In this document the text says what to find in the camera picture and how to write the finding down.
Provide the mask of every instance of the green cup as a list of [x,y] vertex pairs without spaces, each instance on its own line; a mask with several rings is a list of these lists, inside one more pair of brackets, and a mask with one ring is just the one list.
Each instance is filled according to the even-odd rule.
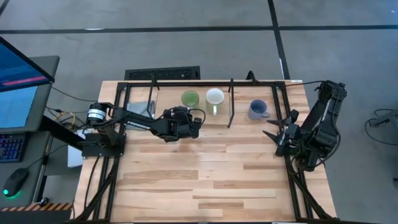
[[193,90],[188,90],[182,94],[181,101],[186,107],[192,109],[199,103],[199,94]]

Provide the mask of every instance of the computer mouse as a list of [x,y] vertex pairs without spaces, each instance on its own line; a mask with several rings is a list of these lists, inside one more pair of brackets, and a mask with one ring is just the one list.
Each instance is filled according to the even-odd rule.
[[29,171],[25,168],[15,170],[6,180],[4,184],[3,193],[6,197],[12,197],[18,193],[22,185],[29,175]]

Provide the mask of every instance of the warning tape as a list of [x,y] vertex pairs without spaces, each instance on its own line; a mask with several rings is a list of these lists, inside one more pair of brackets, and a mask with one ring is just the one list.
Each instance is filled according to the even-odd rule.
[[72,209],[72,203],[48,203],[43,207],[33,203],[25,207],[10,207],[1,208],[1,212],[24,212],[24,211],[60,211],[60,210],[70,210]]

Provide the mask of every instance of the keyboard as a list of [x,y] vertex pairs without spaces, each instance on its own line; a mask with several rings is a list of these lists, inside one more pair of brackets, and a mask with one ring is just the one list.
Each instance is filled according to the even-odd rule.
[[199,80],[199,66],[126,70],[125,80]]
[[0,162],[21,161],[25,137],[25,134],[0,134]]

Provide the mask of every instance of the blue mug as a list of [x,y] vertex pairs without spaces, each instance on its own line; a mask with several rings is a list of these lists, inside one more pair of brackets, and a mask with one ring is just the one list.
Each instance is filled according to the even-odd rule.
[[267,104],[262,100],[253,100],[250,103],[248,116],[253,120],[260,120],[261,118],[269,118],[270,114],[267,112]]

